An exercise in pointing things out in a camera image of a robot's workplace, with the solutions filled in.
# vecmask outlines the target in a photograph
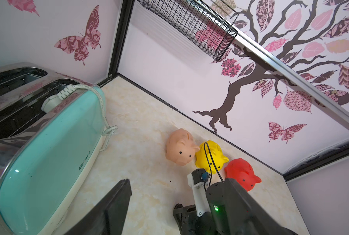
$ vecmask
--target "toaster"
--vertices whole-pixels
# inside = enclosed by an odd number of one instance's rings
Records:
[[[0,67],[0,223],[51,234],[116,130],[96,86],[30,63]]]

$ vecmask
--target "teal toaster panel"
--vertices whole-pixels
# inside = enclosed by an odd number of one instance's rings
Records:
[[[87,91],[27,145],[0,188],[0,213],[14,234],[41,231],[83,170],[103,129],[97,96]]]

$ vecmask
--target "marble countertop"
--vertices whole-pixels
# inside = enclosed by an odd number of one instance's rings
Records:
[[[123,234],[178,235],[173,208],[177,203],[194,204],[186,176],[196,169],[194,162],[181,167],[165,158],[167,138],[179,128],[189,131],[197,144],[215,141],[230,160],[241,157],[248,161],[262,179],[249,194],[281,226],[309,235],[283,176],[123,78],[115,78],[102,90],[107,119],[111,125],[119,126],[117,134],[111,137],[108,148],[99,153],[64,222],[53,235],[64,234],[119,180],[126,178],[130,179],[132,196]]]

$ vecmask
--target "butterfly decal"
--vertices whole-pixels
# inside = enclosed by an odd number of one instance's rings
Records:
[[[269,142],[273,139],[276,140],[279,138],[279,136],[282,135],[282,140],[287,141],[292,139],[294,137],[294,133],[300,131],[306,124],[297,124],[294,126],[290,126],[287,129],[283,129],[279,124],[269,121],[269,130],[271,130],[269,137]]]
[[[99,26],[99,5],[97,5],[91,15],[88,18],[86,25],[86,33],[83,37],[81,36],[68,36],[59,40],[56,44],[56,48],[62,49],[67,54],[74,52],[74,58],[76,61],[82,61],[83,65],[84,60],[88,57],[87,47],[92,47],[95,49],[99,44],[101,33],[97,31]]]

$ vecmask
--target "black edge trim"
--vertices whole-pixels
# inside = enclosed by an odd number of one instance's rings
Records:
[[[272,168],[271,166],[267,165],[266,163],[262,162],[261,160],[257,159],[256,157],[252,156],[252,154],[249,154],[247,151],[237,147],[235,144],[229,142],[228,140],[224,139],[223,137],[221,137],[220,135],[216,134],[215,132],[211,131],[210,129],[207,129],[205,126],[201,125],[200,123],[196,122],[195,120],[191,119],[190,117],[186,116],[185,114],[183,114],[182,112],[180,112],[178,109],[176,109],[175,107],[173,107],[172,105],[170,105],[169,103],[167,103],[166,101],[162,100],[161,98],[159,98],[158,96],[154,95],[153,93],[149,92],[148,90],[144,89],[143,87],[139,86],[138,84],[136,84],[135,82],[131,81],[130,79],[128,79],[127,77],[125,77],[124,75],[122,75],[121,73],[118,73],[117,76],[120,76],[121,78],[125,79],[126,81],[130,82],[131,84],[133,84],[134,86],[138,87],[139,89],[141,89],[142,91],[146,92],[147,94],[149,94],[150,96],[154,97],[155,99],[157,99],[158,101],[162,102],[163,104],[167,105],[168,107],[172,108],[173,110],[176,110],[177,112],[179,112],[180,114],[182,114],[183,116],[187,117],[188,119],[192,120],[193,122],[195,122],[196,124],[200,125],[201,127],[205,128],[206,130],[208,130],[209,132],[213,133],[214,135],[216,135],[217,137],[219,137],[220,139],[224,140],[225,142],[229,143],[230,145],[232,145],[235,148],[238,148],[240,151],[244,152],[245,154],[249,155],[250,157],[254,158],[255,160],[257,160],[258,162],[261,162],[263,165],[265,165],[266,167],[270,168],[271,170],[275,171],[276,173],[280,174],[281,176],[283,175],[282,173],[278,172],[277,170],[275,170],[274,168]]]
[[[332,150],[317,159],[310,160],[309,162],[285,173],[283,175],[284,180],[289,181],[347,156],[349,156],[349,144],[346,144],[339,149]]]
[[[123,0],[121,5],[120,19],[118,20],[118,26],[116,31],[116,37],[114,40],[111,64],[109,66],[108,77],[97,85],[100,87],[110,82],[117,76],[118,66],[120,65],[122,49],[125,44],[127,29],[129,28],[130,18],[133,12],[135,0]]]

